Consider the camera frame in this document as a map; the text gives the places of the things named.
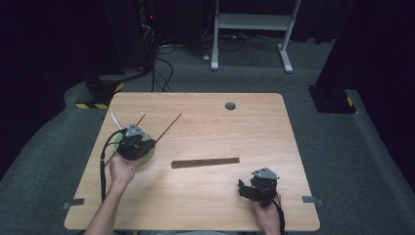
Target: wooden table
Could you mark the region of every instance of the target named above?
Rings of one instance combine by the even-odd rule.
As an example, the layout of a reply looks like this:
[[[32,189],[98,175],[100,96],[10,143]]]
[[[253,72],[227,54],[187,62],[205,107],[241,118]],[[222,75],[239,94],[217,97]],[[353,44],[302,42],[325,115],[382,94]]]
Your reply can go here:
[[[236,109],[225,109],[227,102]],[[283,97],[264,93],[116,94],[74,196],[84,204],[70,207],[66,228],[85,229],[101,205],[100,153],[117,130],[111,113],[123,126],[145,115],[140,127],[155,139],[182,114],[151,160],[137,168],[115,229],[257,231],[252,204],[239,196],[238,179],[250,185],[251,172],[265,166],[281,176],[277,191],[286,230],[319,228],[315,206],[302,201],[311,194]],[[216,158],[240,158],[240,163],[171,168],[172,161]]]

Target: dark background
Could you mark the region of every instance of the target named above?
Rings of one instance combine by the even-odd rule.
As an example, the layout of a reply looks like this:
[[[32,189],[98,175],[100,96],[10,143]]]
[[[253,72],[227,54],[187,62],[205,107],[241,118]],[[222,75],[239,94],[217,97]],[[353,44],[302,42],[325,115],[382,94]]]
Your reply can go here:
[[[84,15],[87,17],[83,18],[74,17],[75,10],[69,8],[66,1],[1,2],[1,176],[39,127],[65,107],[66,90],[90,75],[121,72],[122,62],[114,56],[119,53],[117,35],[105,11],[104,1],[83,2],[85,7],[94,6],[87,8],[88,12]],[[168,6],[171,2],[166,1],[165,4]],[[195,26],[199,25],[202,29],[195,31],[202,33],[208,26],[210,1],[192,1],[196,5],[187,5],[190,1],[174,2],[176,7],[192,6],[188,9],[189,13],[197,14],[189,15],[197,19]],[[302,1],[292,39],[305,41],[315,38],[319,43],[338,38],[353,2]],[[235,13],[254,11],[272,14],[270,6],[279,6],[275,11],[287,13],[292,1],[269,0],[261,1],[261,4],[254,0],[236,1],[233,5],[233,1],[228,0],[221,4],[225,12],[229,7],[229,11],[232,9]],[[338,42],[343,43],[336,43],[329,57],[329,60],[335,58],[343,64],[333,71],[333,82],[346,81],[345,88],[359,92],[368,114],[412,188],[415,181],[411,173],[411,169],[415,168],[412,143],[415,140],[412,123],[415,117],[411,99],[415,88],[414,10],[412,0],[356,1],[346,23],[348,30],[338,38]],[[164,9],[159,16],[161,30],[172,27],[163,27],[165,22],[162,19],[171,19],[168,11]],[[74,25],[80,24],[92,27],[86,30],[90,32],[90,38],[84,38],[86,42],[76,40],[79,34]],[[166,30],[164,34],[174,33]],[[191,37],[198,38],[192,33],[188,38]],[[91,41],[110,53],[104,57],[100,55],[104,60],[102,68],[93,63],[98,56],[96,52],[85,49],[88,48],[85,43]],[[344,55],[340,53],[342,51],[350,53]],[[108,69],[108,65],[115,68],[105,72],[99,70]]]

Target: silver metal part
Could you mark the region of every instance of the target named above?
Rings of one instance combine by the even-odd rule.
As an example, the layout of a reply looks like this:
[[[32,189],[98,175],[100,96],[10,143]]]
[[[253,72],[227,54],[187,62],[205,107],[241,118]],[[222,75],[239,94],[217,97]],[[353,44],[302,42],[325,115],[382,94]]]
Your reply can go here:
[[[114,120],[115,124],[118,126],[118,128],[122,129],[122,126],[119,123],[118,119],[116,118],[115,114],[111,113],[111,117],[113,117],[113,120]]]
[[[252,172],[252,174],[258,178],[280,179],[280,176],[272,172],[272,170],[270,170],[268,167],[255,170]]]
[[[136,136],[145,134],[146,131],[140,127],[138,127],[135,123],[132,123],[128,126],[127,132],[125,133],[126,137]]]

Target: hand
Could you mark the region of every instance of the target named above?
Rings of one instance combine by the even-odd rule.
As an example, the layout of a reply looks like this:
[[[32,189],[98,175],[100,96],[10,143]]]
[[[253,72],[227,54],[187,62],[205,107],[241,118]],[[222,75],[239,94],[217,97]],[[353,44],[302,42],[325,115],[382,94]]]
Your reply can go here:
[[[273,200],[281,207],[281,195],[277,193],[277,197]],[[257,201],[252,201],[256,220],[259,226],[265,232],[266,235],[281,235],[280,234],[280,216],[277,211],[277,207],[274,204],[269,204],[268,207],[262,208]]]
[[[129,161],[124,159],[120,154],[115,154],[110,159],[110,172],[112,185],[119,185],[125,188],[135,176],[137,166],[143,158]]]

